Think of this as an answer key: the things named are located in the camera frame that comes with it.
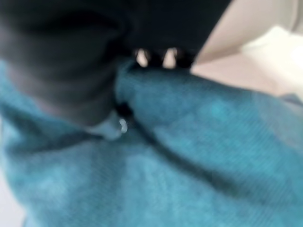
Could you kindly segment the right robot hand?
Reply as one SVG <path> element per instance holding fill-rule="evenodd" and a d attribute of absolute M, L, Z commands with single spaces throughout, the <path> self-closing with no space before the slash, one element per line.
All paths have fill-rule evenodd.
<path fill-rule="evenodd" d="M 168 49 L 190 68 L 228 0 L 3 0 L 0 58 L 11 82 L 50 115 L 108 140 L 127 125 L 116 113 L 120 63 L 144 53 L 160 68 Z"/>

